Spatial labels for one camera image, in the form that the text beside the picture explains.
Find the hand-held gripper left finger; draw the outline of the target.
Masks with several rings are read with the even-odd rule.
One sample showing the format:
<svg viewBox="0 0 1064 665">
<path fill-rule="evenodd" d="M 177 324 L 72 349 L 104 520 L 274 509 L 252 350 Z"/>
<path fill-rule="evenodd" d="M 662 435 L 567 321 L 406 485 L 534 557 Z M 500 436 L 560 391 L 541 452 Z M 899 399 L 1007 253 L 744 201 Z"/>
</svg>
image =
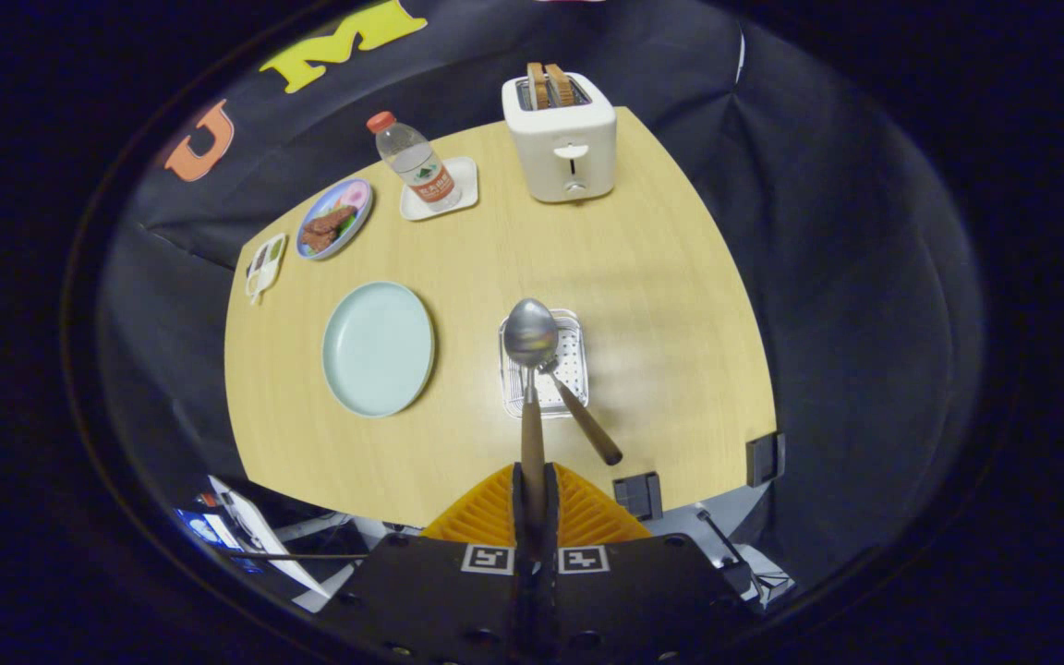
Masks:
<svg viewBox="0 0 1064 665">
<path fill-rule="evenodd" d="M 508 664 L 522 489 L 508 465 L 422 533 L 381 539 L 336 593 L 338 635 L 408 664 Z"/>
</svg>

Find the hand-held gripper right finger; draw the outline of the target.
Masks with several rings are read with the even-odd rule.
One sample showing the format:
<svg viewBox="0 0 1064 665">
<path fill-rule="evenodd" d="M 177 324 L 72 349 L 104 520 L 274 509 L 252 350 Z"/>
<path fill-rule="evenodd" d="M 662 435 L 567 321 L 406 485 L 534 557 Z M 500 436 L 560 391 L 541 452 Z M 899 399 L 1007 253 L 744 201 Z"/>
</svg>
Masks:
<svg viewBox="0 0 1064 665">
<path fill-rule="evenodd" d="M 536 662 L 709 664 L 755 626 L 691 536 L 651 534 L 562 465 L 544 476 Z"/>
</svg>

